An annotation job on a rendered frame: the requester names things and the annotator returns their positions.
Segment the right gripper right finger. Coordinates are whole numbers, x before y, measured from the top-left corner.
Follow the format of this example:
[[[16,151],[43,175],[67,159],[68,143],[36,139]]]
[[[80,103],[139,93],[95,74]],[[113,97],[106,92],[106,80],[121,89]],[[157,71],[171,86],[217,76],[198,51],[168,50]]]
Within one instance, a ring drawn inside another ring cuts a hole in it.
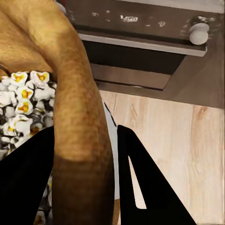
[[[118,125],[121,225],[197,225],[135,132]],[[136,207],[129,158],[147,209]]]

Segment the popcorn bag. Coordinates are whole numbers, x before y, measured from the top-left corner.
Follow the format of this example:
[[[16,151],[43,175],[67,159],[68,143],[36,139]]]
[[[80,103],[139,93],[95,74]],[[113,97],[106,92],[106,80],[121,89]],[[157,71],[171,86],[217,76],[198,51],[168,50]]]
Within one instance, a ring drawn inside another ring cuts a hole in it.
[[[52,225],[118,225],[117,125],[81,38],[54,0],[0,0],[0,81],[23,72],[48,72],[57,84]]]

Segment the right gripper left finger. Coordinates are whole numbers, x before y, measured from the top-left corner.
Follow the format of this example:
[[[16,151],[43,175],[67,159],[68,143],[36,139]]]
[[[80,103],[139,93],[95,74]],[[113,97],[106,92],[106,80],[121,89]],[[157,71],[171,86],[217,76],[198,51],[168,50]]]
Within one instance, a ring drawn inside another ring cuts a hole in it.
[[[54,127],[48,127],[0,161],[0,225],[33,225],[53,158]]]

